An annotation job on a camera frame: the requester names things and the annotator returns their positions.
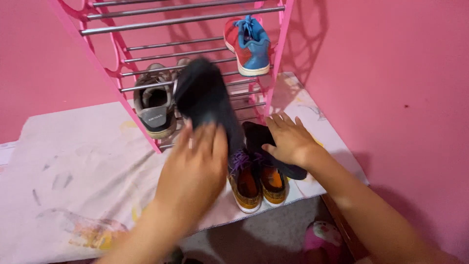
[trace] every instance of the hand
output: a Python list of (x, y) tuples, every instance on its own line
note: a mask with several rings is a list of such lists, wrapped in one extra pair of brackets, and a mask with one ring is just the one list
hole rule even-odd
[(266, 117), (265, 122), (277, 147), (264, 144), (262, 149), (274, 158), (307, 169), (314, 155), (328, 155), (304, 128), (298, 117), (295, 117), (295, 124), (285, 113), (272, 114), (272, 118)]
[(189, 121), (166, 160), (156, 190), (155, 202), (171, 212), (167, 221), (180, 221), (189, 230), (202, 218), (226, 184), (227, 160), (223, 126), (204, 124), (193, 133)]

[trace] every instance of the black sneaker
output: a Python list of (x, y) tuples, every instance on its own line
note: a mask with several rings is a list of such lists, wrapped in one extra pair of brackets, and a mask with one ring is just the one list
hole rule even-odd
[(259, 153), (266, 160), (270, 161), (272, 165), (279, 170), (279, 172), (291, 179), (302, 180), (306, 178), (306, 170), (296, 165), (283, 163), (262, 149), (263, 144), (276, 146), (272, 134), (267, 126), (246, 121), (242, 124), (242, 128), (244, 130), (244, 135), (246, 136), (246, 148), (249, 152)]
[(241, 126), (231, 107), (220, 70), (213, 63), (204, 58), (191, 61), (177, 78), (174, 99), (182, 116), (192, 119), (194, 128), (210, 121), (225, 127), (229, 156), (243, 147)]
[[(159, 63), (153, 63), (147, 70), (164, 68)], [(166, 71), (142, 74), (135, 82), (135, 86), (149, 85), (171, 80), (171, 73)], [(147, 134), (152, 139), (163, 139), (176, 130), (174, 116), (173, 90), (169, 85), (134, 91), (134, 106), (137, 116), (144, 124)]]

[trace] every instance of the white cloth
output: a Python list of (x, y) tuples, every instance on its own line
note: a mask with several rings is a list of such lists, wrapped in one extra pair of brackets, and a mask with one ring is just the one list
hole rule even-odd
[[(347, 157), (339, 161), (368, 183), (296, 78), (282, 75), (278, 83), (273, 109), (300, 117), (329, 152)], [(283, 107), (285, 99), (291, 102)], [(156, 154), (118, 102), (30, 117), (0, 177), (0, 264), (102, 255), (153, 198), (170, 152)], [(285, 204), (323, 193), (311, 175), (289, 180)], [(263, 202), (256, 214), (269, 209)], [(249, 216), (238, 209), (227, 183), (198, 229)]]

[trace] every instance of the shoe sole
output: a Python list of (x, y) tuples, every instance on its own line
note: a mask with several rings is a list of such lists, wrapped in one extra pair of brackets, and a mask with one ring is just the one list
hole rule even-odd
[(263, 68), (255, 69), (255, 70), (251, 70), (251, 69), (247, 69), (247, 68), (243, 67), (241, 65), (241, 63), (239, 62), (238, 54), (236, 54), (235, 49), (233, 48), (233, 46), (226, 41), (225, 36), (223, 36), (223, 40), (225, 41), (225, 45), (227, 46), (227, 48), (236, 55), (236, 62), (238, 64), (238, 71), (239, 71), (239, 74), (241, 74), (241, 76), (243, 76), (243, 77), (257, 77), (257, 76), (262, 76), (262, 75), (265, 75), (265, 74), (269, 73), (270, 63), (267, 64), (267, 66), (265, 66)]
[(265, 198), (265, 196), (263, 196), (262, 198), (264, 199), (264, 202), (270, 205), (270, 207), (280, 207), (285, 203), (285, 200), (283, 200), (281, 203), (271, 203)]
[(173, 115), (171, 116), (171, 124), (167, 129), (163, 131), (158, 131), (158, 132), (151, 132), (147, 130), (146, 132), (152, 139), (162, 140), (164, 138), (171, 136), (176, 131), (176, 126), (177, 126), (176, 117)]
[(238, 205), (239, 209), (243, 211), (243, 213), (252, 214), (252, 213), (255, 213), (257, 210), (259, 210), (259, 208), (261, 208), (261, 204), (262, 204), (261, 202), (258, 205), (256, 205), (256, 207), (254, 207), (253, 209), (244, 208), (243, 206), (239, 204), (238, 199), (236, 199), (235, 193), (233, 193), (233, 197), (234, 197), (234, 201), (236, 202), (236, 205)]

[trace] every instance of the gray sneaker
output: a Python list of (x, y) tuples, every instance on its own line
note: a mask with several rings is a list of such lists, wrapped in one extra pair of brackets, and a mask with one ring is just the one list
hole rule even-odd
[[(147, 70), (164, 68), (159, 63), (153, 63)], [(149, 85), (171, 81), (168, 70), (141, 74), (135, 86)], [(176, 130), (174, 116), (173, 90), (169, 85), (134, 91), (134, 106), (137, 116), (145, 126), (147, 134), (152, 139), (169, 137)]]

